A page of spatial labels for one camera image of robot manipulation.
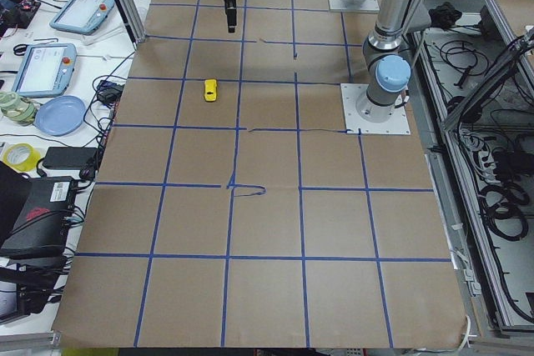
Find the yellow object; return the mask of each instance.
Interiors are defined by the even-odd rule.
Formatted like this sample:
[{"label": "yellow object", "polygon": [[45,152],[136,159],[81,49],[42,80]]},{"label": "yellow object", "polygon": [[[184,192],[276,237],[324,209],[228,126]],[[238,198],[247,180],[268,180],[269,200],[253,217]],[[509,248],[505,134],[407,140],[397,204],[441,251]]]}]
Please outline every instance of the yellow object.
[{"label": "yellow object", "polygon": [[204,100],[214,102],[217,100],[217,80],[206,79],[204,81]]},{"label": "yellow object", "polygon": [[30,171],[36,167],[41,155],[27,143],[12,145],[3,155],[3,162],[18,171]]},{"label": "yellow object", "polygon": [[118,349],[115,348],[86,348],[86,349],[64,349],[62,356],[117,356]]}]

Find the blue lid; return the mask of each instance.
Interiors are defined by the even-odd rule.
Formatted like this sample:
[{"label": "blue lid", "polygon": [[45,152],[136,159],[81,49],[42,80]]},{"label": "blue lid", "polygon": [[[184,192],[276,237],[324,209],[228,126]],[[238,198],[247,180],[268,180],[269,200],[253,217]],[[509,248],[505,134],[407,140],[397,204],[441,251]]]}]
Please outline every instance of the blue lid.
[{"label": "blue lid", "polygon": [[35,126],[48,135],[65,135],[83,121],[85,104],[75,96],[60,96],[45,103],[35,115]]},{"label": "blue lid", "polygon": [[376,68],[376,81],[390,93],[400,92],[410,81],[410,64],[401,56],[391,54],[381,59]]}]

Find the clear tape roll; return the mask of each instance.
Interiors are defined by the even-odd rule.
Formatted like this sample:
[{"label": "clear tape roll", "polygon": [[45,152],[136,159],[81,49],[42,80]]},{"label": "clear tape roll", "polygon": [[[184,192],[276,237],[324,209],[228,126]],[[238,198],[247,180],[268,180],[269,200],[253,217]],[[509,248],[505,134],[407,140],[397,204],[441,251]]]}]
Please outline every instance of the clear tape roll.
[{"label": "clear tape roll", "polygon": [[25,172],[33,170],[41,155],[27,143],[12,145],[3,155],[3,162],[11,168]]}]

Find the barcode sticker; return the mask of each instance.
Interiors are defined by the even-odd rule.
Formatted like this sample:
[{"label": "barcode sticker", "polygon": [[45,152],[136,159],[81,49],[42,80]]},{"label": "barcode sticker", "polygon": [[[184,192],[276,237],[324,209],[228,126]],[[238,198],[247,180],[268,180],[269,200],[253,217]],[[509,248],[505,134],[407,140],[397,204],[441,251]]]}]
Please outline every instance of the barcode sticker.
[{"label": "barcode sticker", "polygon": [[67,199],[68,194],[68,182],[55,183],[53,185],[52,196],[50,196],[50,202],[62,202]]}]

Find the laptop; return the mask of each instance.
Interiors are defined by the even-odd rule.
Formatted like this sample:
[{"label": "laptop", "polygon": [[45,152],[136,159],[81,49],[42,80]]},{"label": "laptop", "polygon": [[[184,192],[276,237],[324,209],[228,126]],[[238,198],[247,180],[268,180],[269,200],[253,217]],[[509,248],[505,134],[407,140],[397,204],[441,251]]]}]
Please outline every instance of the laptop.
[{"label": "laptop", "polygon": [[25,178],[0,162],[0,257],[9,259],[0,267],[0,323],[43,311],[59,276],[46,268],[66,262],[64,218],[75,197],[72,177]]}]

